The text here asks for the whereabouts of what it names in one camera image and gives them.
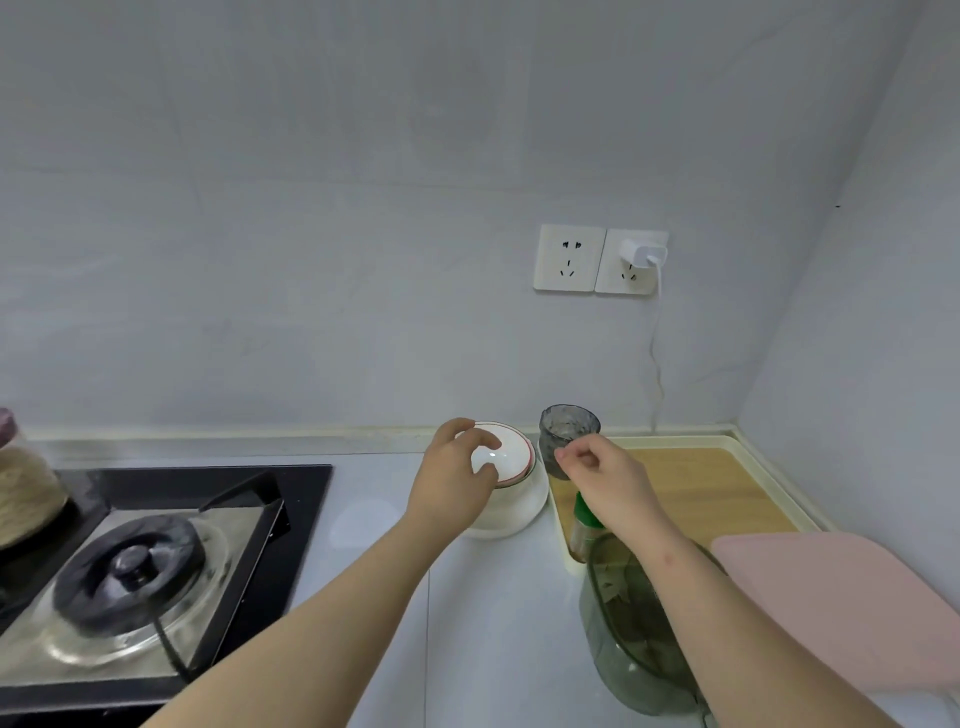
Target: green bottle cap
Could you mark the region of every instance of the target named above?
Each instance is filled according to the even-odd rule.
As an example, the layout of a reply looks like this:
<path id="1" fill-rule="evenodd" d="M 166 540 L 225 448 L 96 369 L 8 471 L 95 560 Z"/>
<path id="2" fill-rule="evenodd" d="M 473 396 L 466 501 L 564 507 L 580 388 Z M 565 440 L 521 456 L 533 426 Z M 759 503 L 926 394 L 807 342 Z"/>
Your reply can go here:
<path id="1" fill-rule="evenodd" d="M 573 517 L 587 528 L 604 527 L 604 524 L 600 522 L 600 519 L 593 515 L 593 511 L 589 509 L 584 497 L 579 493 L 577 494 L 576 502 L 573 504 Z"/>

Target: right arm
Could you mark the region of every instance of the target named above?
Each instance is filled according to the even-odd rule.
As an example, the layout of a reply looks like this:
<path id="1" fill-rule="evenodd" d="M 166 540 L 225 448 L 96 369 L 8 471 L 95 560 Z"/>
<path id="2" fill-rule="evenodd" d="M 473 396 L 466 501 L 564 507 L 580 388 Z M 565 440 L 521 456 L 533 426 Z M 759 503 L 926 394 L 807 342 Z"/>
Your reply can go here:
<path id="1" fill-rule="evenodd" d="M 588 435 L 556 455 L 590 510 L 643 566 L 721 725 L 896 728 L 681 533 L 629 453 Z"/>

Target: gray glass cup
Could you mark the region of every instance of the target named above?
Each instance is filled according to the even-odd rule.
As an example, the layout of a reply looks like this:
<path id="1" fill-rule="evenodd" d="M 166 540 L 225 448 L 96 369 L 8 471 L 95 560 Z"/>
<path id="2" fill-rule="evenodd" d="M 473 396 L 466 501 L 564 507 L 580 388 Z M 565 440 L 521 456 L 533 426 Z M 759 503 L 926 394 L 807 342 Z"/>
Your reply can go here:
<path id="1" fill-rule="evenodd" d="M 600 421 L 588 409 L 575 404 L 553 404 L 544 409 L 540 414 L 540 454 L 546 471 L 560 480 L 569 480 L 557 465 L 553 451 L 599 431 Z"/>

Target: pink cutting board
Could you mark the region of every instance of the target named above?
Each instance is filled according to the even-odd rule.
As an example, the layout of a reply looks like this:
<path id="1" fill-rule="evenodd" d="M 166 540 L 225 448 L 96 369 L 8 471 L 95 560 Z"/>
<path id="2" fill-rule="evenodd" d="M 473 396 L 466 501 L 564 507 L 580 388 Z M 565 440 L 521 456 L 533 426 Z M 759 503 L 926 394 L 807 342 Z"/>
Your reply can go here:
<path id="1" fill-rule="evenodd" d="M 722 536 L 731 579 L 862 691 L 960 686 L 960 615 L 888 550 L 851 533 Z"/>

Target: wall outlet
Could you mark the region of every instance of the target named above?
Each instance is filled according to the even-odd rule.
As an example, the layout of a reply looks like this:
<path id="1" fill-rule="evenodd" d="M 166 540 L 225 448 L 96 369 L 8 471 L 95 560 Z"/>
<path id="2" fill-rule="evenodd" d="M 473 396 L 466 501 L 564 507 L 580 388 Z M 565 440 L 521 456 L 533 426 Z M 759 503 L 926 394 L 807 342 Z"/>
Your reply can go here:
<path id="1" fill-rule="evenodd" d="M 597 293 L 618 293 L 625 296 L 650 296 L 657 292 L 657 269 L 637 268 L 620 257 L 620 243 L 635 240 L 641 244 L 666 245 L 670 233 L 665 231 L 608 230 L 600 256 L 600 269 L 593 290 Z"/>
<path id="2" fill-rule="evenodd" d="M 593 290 L 603 253 L 603 228 L 541 225 L 534 288 L 539 291 Z"/>

